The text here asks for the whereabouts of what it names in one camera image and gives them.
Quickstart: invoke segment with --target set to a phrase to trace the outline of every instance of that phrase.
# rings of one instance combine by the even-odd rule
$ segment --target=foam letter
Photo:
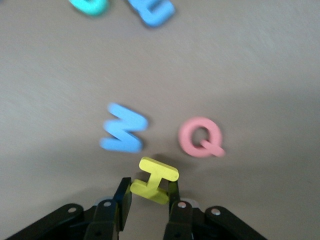
[[[109,151],[140,152],[143,148],[142,141],[129,132],[146,130],[148,127],[147,119],[117,103],[111,103],[108,110],[119,119],[106,121],[103,128],[115,138],[102,138],[100,140],[100,146]]]
[[[134,180],[130,190],[132,193],[152,200],[159,204],[166,204],[169,201],[168,193],[159,188],[161,179],[175,182],[179,178],[179,172],[173,166],[169,166],[149,157],[143,157],[139,163],[139,168],[150,173],[148,182]]]
[[[167,21],[176,11],[169,0],[128,0],[139,13],[144,23],[158,27]]]
[[[192,134],[198,128],[205,128],[209,132],[209,140],[202,140],[201,146],[194,146]],[[222,157],[225,151],[220,147],[222,134],[219,127],[205,117],[194,117],[186,121],[179,130],[179,142],[181,148],[189,155],[197,158],[205,158],[210,155]]]
[[[69,0],[80,12],[96,16],[102,14],[109,7],[108,0]]]

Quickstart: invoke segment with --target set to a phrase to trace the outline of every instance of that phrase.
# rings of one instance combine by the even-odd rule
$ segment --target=table surface
[[[113,195],[144,156],[176,167],[202,210],[224,206],[269,240],[319,239],[320,2],[172,0],[155,29],[110,2],[92,18],[67,0],[0,1],[0,239]],[[99,146],[112,102],[149,120],[141,152]],[[181,149],[195,116],[220,127],[224,157]],[[167,221],[135,195],[120,239],[161,240]]]

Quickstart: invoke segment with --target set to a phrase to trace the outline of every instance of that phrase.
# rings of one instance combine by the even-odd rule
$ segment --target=pink letter q
[[[201,146],[194,146],[192,135],[195,130],[205,128],[209,132],[209,140],[202,140]],[[205,158],[211,155],[222,157],[225,151],[221,148],[222,134],[219,127],[206,117],[196,116],[186,121],[179,130],[179,143],[181,148],[189,155]]]

